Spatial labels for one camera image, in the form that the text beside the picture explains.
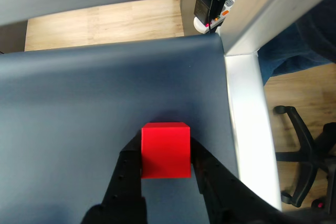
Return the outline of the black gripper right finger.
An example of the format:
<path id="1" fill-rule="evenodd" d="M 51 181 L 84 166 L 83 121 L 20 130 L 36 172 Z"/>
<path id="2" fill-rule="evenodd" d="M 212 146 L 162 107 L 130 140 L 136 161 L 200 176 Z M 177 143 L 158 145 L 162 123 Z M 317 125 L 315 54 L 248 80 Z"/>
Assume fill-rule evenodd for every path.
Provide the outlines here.
<path id="1" fill-rule="evenodd" d="M 210 223 L 335 223 L 335 214 L 317 209 L 293 215 L 279 211 L 250 190 L 194 138 L 191 163 Z"/>

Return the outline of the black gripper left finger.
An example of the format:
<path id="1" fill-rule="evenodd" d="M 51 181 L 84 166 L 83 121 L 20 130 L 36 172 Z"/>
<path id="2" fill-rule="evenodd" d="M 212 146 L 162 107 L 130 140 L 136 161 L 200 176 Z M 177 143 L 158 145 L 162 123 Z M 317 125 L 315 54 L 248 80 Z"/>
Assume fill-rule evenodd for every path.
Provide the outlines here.
<path id="1" fill-rule="evenodd" d="M 102 202 L 92 206 L 81 223 L 146 223 L 141 168 L 141 133 L 138 133 L 120 151 Z"/>

